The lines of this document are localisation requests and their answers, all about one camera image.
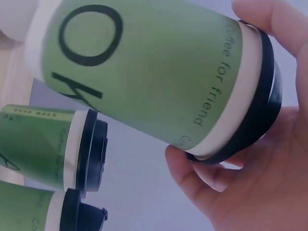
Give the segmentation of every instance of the finger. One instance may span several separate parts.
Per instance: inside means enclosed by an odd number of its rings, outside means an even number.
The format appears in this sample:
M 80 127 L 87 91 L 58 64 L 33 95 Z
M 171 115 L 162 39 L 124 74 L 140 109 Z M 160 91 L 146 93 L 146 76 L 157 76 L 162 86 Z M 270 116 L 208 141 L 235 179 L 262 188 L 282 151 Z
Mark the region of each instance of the finger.
M 303 46 L 297 57 L 296 90 L 301 115 L 308 121 L 308 44 Z
M 273 35 L 293 56 L 308 42 L 308 18 L 282 0 L 236 0 L 234 12 Z
M 185 152 L 169 146 L 166 150 L 166 160 L 175 182 L 194 205 L 209 216 L 211 204 L 216 201 L 220 193 L 200 179 Z
M 202 163 L 193 163 L 198 176 L 216 191 L 224 191 L 235 178 L 238 170 L 225 168 L 223 165 L 207 166 Z

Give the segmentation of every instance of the black plastic lid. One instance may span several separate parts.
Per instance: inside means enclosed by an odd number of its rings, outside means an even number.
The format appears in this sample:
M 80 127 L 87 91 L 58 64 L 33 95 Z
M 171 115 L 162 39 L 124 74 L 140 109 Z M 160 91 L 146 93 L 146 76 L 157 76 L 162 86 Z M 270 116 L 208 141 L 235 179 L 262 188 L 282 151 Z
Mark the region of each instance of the black plastic lid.
M 103 224 L 107 219 L 108 212 L 106 209 L 80 204 L 77 231 L 102 231 Z
M 263 50 L 261 74 L 245 118 L 229 142 L 216 154 L 200 161 L 187 153 L 190 160 L 208 165 L 223 162 L 259 140 L 275 122 L 282 105 L 282 77 L 268 35 L 263 31 L 260 35 Z
M 98 191 L 102 181 L 108 125 L 97 120 L 97 115 L 96 111 L 89 109 L 80 142 L 76 189 L 83 198 L 87 191 Z
M 80 192 L 68 189 L 61 212 L 59 231 L 101 231 L 108 219 L 106 209 L 80 202 Z
M 97 120 L 95 124 L 92 147 L 89 159 L 89 168 L 86 189 L 88 192 L 97 192 L 102 182 L 104 164 L 106 160 L 108 124 Z

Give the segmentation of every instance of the letter o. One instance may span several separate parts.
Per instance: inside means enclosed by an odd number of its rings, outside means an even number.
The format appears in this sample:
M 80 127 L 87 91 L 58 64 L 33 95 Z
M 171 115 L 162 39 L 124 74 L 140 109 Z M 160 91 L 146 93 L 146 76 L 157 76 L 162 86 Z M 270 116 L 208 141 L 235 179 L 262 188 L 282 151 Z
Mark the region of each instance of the letter o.
M 115 37 L 106 51 L 96 56 L 83 56 L 71 51 L 67 46 L 64 33 L 67 24 L 77 15 L 86 12 L 97 12 L 109 16 L 115 24 Z M 59 33 L 59 43 L 64 55 L 72 62 L 81 66 L 98 66 L 106 62 L 116 51 L 123 34 L 123 21 L 121 15 L 114 9 L 103 5 L 86 5 L 72 11 L 62 22 Z

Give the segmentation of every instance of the cup lid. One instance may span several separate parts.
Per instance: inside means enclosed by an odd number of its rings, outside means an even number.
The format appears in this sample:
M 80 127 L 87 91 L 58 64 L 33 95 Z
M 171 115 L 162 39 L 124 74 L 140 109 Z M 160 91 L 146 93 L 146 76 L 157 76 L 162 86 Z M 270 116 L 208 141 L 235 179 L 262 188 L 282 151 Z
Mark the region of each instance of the cup lid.
M 77 190 L 67 190 L 59 231 L 102 231 L 103 224 L 108 219 L 107 210 L 81 203 L 80 196 Z
M 98 120 L 97 115 L 89 109 L 80 142 L 76 189 L 83 198 L 86 192 L 98 191 L 104 170 L 108 124 Z

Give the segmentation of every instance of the green label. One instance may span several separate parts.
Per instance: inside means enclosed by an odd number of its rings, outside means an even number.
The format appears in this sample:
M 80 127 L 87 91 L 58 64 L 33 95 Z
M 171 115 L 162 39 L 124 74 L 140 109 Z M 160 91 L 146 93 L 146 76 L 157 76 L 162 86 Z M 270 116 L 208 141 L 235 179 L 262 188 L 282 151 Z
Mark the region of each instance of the green label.
M 0 112 L 0 165 L 63 189 L 74 111 L 8 105 Z
M 221 116 L 242 56 L 238 22 L 183 0 L 65 0 L 46 31 L 46 83 L 189 150 Z
M 0 181 L 0 230 L 45 231 L 53 192 Z

